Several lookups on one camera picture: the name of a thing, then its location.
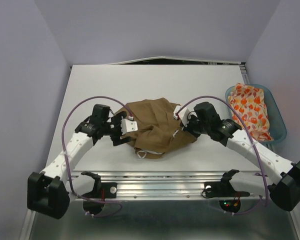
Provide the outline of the blue plastic basket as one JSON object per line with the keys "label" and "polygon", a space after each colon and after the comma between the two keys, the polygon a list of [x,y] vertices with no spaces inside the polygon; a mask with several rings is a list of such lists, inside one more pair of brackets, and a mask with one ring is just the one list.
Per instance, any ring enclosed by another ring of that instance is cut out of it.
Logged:
{"label": "blue plastic basket", "polygon": [[[267,114],[270,123],[269,132],[270,135],[273,137],[273,140],[265,141],[265,142],[259,141],[259,142],[264,145],[266,144],[275,145],[282,142],[287,136],[287,129],[271,91],[267,89],[265,86],[259,84],[245,84],[245,85],[253,86],[264,90],[264,101],[267,107]],[[229,102],[227,100],[227,97],[230,95],[230,91],[234,86],[231,86],[225,93],[225,100],[228,104]],[[240,126],[246,126],[243,120],[241,119],[241,117],[238,116],[238,114],[234,109],[233,110],[229,109],[228,112],[230,118],[233,119],[236,123],[238,123]]]}

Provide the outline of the aluminium rail frame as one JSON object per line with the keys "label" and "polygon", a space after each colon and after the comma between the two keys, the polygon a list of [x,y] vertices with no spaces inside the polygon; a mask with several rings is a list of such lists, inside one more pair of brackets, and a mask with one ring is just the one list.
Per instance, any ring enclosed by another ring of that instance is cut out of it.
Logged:
{"label": "aluminium rail frame", "polygon": [[294,211],[241,199],[242,215],[221,211],[217,199],[205,199],[204,183],[221,178],[219,171],[102,172],[104,183],[117,183],[122,210],[112,217],[86,216],[74,201],[56,220],[26,213],[22,240],[300,240]]}

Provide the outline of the orange floral skirt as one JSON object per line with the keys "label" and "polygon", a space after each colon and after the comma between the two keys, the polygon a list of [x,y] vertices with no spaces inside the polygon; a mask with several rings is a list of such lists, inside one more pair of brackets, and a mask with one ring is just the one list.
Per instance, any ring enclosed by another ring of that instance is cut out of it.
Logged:
{"label": "orange floral skirt", "polygon": [[243,120],[250,135],[259,142],[273,141],[264,90],[237,83],[226,98]]}

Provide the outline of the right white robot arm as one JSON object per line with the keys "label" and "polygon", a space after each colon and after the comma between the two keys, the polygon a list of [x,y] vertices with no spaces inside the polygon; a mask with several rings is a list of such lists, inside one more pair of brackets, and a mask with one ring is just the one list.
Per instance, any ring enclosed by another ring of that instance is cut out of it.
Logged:
{"label": "right white robot arm", "polygon": [[238,153],[260,169],[260,174],[248,174],[232,169],[219,181],[206,181],[201,195],[212,198],[241,198],[251,194],[271,199],[280,209],[292,211],[300,202],[300,161],[285,159],[258,141],[232,119],[221,119],[209,102],[197,104],[194,111],[175,108],[173,117],[181,121],[182,129],[196,138],[208,135]]}

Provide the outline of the brown pleated skirt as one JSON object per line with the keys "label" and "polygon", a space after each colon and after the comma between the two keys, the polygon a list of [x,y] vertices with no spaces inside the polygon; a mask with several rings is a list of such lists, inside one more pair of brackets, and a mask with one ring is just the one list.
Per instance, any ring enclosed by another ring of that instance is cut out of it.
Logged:
{"label": "brown pleated skirt", "polygon": [[160,159],[165,154],[184,148],[197,141],[197,137],[183,131],[181,121],[173,117],[177,103],[166,98],[129,102],[126,106],[137,122],[138,130],[127,134],[127,144],[140,159]]}

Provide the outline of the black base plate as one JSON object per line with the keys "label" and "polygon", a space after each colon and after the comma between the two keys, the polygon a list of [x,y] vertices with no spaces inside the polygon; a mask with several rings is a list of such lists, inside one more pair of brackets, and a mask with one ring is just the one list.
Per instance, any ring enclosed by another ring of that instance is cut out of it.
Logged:
{"label": "black base plate", "polygon": [[201,196],[205,199],[222,198],[219,200],[221,209],[231,214],[237,214],[241,208],[241,197],[249,197],[246,191],[236,191],[229,182],[208,181],[204,183]]}
{"label": "black base plate", "polygon": [[[117,197],[117,183],[105,182],[94,187],[90,192],[84,193],[84,197],[94,199],[98,202],[113,201]],[[86,216],[92,218],[110,217],[121,209],[118,204],[96,203],[84,201],[82,204]]]}

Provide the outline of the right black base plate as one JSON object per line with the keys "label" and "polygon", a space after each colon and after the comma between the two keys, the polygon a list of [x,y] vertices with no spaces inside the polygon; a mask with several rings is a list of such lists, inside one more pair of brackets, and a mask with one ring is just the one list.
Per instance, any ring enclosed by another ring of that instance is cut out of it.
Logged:
{"label": "right black base plate", "polygon": [[201,196],[205,199],[222,198],[219,200],[221,209],[231,214],[237,214],[241,208],[241,197],[249,197],[246,191],[236,191],[229,182],[208,181],[204,183]]}

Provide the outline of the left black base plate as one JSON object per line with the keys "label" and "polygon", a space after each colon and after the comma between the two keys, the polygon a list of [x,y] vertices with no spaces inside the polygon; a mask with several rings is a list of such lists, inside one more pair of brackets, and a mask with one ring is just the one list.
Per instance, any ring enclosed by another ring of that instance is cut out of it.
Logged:
{"label": "left black base plate", "polygon": [[[105,182],[94,187],[90,192],[84,193],[84,197],[94,199],[98,202],[113,201],[117,197],[117,183]],[[110,217],[121,209],[118,204],[96,203],[84,201],[82,204],[86,216],[92,218]]]}

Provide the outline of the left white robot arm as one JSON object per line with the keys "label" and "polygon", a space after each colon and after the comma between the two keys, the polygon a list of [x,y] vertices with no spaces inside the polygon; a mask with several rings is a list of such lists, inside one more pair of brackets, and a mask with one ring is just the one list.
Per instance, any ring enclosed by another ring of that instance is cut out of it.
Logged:
{"label": "left white robot arm", "polygon": [[83,171],[72,179],[72,171],[82,157],[104,136],[113,146],[131,141],[127,134],[138,130],[128,109],[109,116],[111,108],[95,104],[91,115],[78,124],[69,142],[61,141],[62,151],[40,172],[27,179],[27,208],[54,219],[61,219],[70,203],[83,200],[83,210],[91,217],[103,217],[106,205],[116,205],[116,193],[110,191],[116,183],[102,184],[101,176]]}

